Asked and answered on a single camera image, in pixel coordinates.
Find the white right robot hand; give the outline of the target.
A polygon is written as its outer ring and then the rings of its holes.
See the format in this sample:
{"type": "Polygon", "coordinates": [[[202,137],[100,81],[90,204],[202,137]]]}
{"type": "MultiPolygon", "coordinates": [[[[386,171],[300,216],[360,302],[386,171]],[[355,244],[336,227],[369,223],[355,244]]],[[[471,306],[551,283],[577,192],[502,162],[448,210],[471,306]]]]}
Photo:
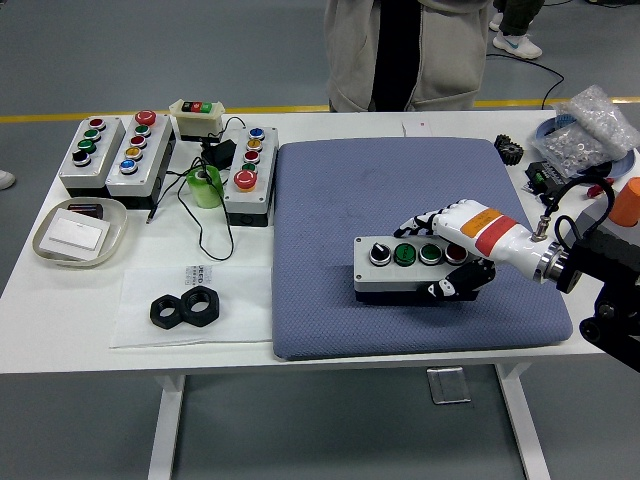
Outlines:
{"type": "Polygon", "coordinates": [[[393,236],[400,238],[420,230],[477,257],[445,277],[419,286],[416,294],[422,300],[474,297],[493,280],[497,263],[508,263],[525,278],[542,283],[545,263],[557,250],[552,240],[533,240],[525,226],[475,200],[463,199],[444,209],[414,216],[401,224],[393,236]]]}

